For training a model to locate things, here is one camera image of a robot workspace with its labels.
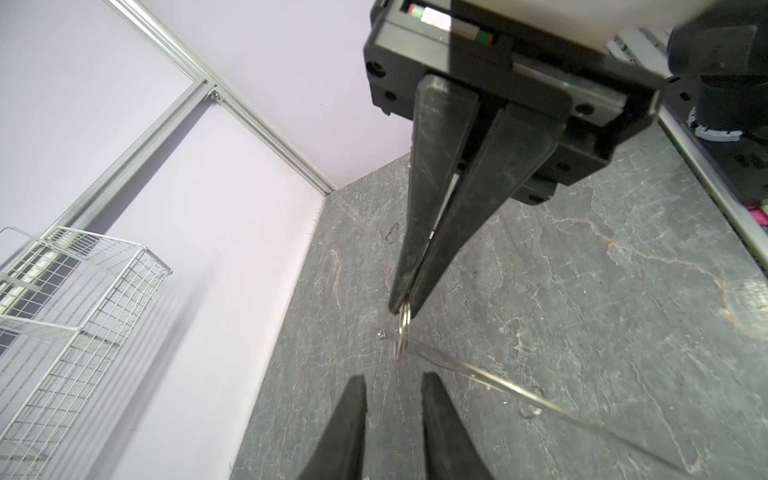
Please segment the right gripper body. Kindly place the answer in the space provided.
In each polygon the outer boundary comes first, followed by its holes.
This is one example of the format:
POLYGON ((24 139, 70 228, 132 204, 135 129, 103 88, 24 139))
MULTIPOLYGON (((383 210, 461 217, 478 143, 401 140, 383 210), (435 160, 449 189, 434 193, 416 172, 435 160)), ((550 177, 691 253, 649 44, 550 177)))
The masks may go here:
POLYGON ((376 1, 370 24, 363 55, 372 101, 385 114, 413 121, 427 75, 477 95, 457 172, 473 161, 505 106, 551 113, 569 103, 555 152, 512 195, 524 204, 540 205, 557 186, 605 168, 616 147, 657 116, 660 75, 466 1, 376 1))

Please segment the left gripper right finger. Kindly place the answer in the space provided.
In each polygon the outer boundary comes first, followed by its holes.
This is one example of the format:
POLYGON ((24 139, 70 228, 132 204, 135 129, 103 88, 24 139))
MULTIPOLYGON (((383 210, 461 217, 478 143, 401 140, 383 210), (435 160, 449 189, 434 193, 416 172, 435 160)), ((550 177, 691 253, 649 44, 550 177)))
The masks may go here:
POLYGON ((422 375, 422 425, 427 479, 492 479, 436 372, 422 375))

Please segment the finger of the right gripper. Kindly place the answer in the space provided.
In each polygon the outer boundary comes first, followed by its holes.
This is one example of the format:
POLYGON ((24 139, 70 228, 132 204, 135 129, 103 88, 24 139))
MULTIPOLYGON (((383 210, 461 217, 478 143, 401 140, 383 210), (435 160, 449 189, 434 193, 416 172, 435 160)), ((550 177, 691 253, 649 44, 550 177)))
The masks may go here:
POLYGON ((569 113, 553 116, 509 104, 499 110, 460 175, 408 294, 416 316, 459 250, 552 156, 569 113))
POLYGON ((389 299, 393 314, 405 303, 416 313, 423 303, 416 281, 479 108, 476 92, 446 78, 428 74, 417 85, 405 234, 389 299))

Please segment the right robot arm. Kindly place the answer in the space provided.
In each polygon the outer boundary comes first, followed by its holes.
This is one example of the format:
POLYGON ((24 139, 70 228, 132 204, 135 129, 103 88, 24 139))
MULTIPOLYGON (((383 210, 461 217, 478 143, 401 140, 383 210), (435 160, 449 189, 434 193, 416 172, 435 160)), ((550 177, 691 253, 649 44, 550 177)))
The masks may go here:
POLYGON ((377 1, 370 21, 373 103, 412 123, 394 314, 508 199, 605 168, 661 106, 741 201, 767 196, 763 1, 377 1))

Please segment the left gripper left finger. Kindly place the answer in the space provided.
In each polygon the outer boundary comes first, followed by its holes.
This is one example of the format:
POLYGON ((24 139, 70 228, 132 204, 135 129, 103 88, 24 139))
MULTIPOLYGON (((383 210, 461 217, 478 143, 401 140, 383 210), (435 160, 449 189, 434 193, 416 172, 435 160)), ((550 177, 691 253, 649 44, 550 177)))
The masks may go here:
POLYGON ((363 375, 352 376, 337 402, 299 479, 362 479, 365 454, 367 388, 363 375))

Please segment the grey perforated ring disc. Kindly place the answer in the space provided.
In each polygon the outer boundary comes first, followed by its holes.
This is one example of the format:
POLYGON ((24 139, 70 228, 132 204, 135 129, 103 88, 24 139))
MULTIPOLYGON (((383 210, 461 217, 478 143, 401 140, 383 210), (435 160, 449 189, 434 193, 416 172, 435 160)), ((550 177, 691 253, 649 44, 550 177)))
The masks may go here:
POLYGON ((629 448, 630 450, 645 455, 647 458, 652 459, 658 464, 663 465, 664 467, 675 471, 684 477, 693 477, 693 475, 686 468, 673 463, 672 461, 652 452, 642 445, 622 437, 621 435, 606 428, 604 425, 592 422, 588 419, 568 412, 555 403, 545 399, 542 395, 534 393, 532 390, 526 389, 509 380, 491 374, 486 370, 452 357, 451 355, 436 347, 425 344, 416 340, 415 338, 410 338, 406 341, 404 353, 420 357, 439 368, 450 370, 456 374, 468 378, 471 381, 483 385, 486 389, 497 390, 504 392, 505 394, 516 396, 523 402, 541 410, 542 412, 547 411, 548 413, 560 418, 565 422, 568 422, 575 427, 601 436, 606 440, 619 443, 629 448))

